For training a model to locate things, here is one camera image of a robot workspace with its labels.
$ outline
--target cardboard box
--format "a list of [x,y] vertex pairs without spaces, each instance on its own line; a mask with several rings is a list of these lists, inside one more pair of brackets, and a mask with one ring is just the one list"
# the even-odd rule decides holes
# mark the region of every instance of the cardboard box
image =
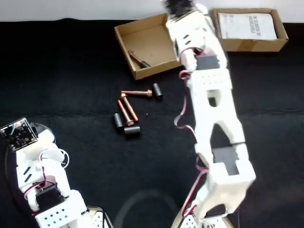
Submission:
[[[288,42],[283,23],[275,9],[214,9],[217,35],[225,51],[278,52]],[[272,16],[277,39],[224,39],[221,38],[218,13],[269,13]]]
[[[116,37],[136,80],[181,66],[176,61],[166,22],[167,14],[161,14],[115,27]],[[133,50],[151,67],[141,69],[130,58],[128,50]]]

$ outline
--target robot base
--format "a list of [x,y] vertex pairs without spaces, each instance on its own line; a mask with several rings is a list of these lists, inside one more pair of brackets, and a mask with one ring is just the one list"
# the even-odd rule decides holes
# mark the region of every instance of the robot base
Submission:
[[171,228],[234,228],[227,217],[209,219],[207,222],[197,223],[192,215],[182,219],[181,210],[175,217]]

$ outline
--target black rubber spacer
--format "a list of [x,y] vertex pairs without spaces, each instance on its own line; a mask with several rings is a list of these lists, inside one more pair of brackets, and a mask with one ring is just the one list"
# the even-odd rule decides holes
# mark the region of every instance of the black rubber spacer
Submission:
[[123,125],[122,119],[120,118],[119,113],[114,114],[114,122],[115,122],[115,126],[117,129],[119,129],[119,130],[123,129],[124,125]]
[[148,68],[148,67],[151,67],[147,62],[145,61],[142,61],[140,64],[141,68]]
[[160,89],[160,87],[158,86],[157,83],[153,84],[153,90],[154,90],[154,95],[156,96],[156,98],[161,99],[162,98],[162,91]]
[[126,135],[130,135],[130,134],[140,134],[140,132],[141,132],[140,126],[125,127],[125,128],[124,128],[124,133],[125,133]]

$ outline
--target robotic arm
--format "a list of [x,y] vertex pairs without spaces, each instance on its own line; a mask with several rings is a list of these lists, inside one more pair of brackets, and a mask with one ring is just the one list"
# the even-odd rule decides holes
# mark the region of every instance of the robotic arm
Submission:
[[87,208],[81,194],[70,189],[64,169],[69,156],[57,147],[54,135],[47,127],[36,123],[30,125],[22,118],[2,127],[0,133],[10,150],[16,153],[18,187],[39,227],[112,227],[101,208]]
[[[196,121],[195,151],[208,168],[206,182],[188,204],[200,175],[182,210],[182,216],[190,216],[199,227],[211,219],[233,213],[256,175],[249,161],[242,125],[237,118],[227,59],[207,8],[190,0],[163,2],[168,10],[166,27],[176,59],[186,68],[180,76],[187,75],[181,78],[187,80],[191,94]],[[215,106],[210,105],[210,98],[215,99]],[[210,138],[215,124],[229,138],[230,147],[211,148]],[[187,227],[186,221],[184,219],[181,227]]]

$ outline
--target white background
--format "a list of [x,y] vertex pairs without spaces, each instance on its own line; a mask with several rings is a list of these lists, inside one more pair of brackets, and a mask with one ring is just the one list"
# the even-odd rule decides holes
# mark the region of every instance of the white background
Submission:
[[[304,0],[198,0],[208,8],[273,8],[283,22],[304,22]],[[142,19],[164,12],[159,0],[0,0],[0,21]]]

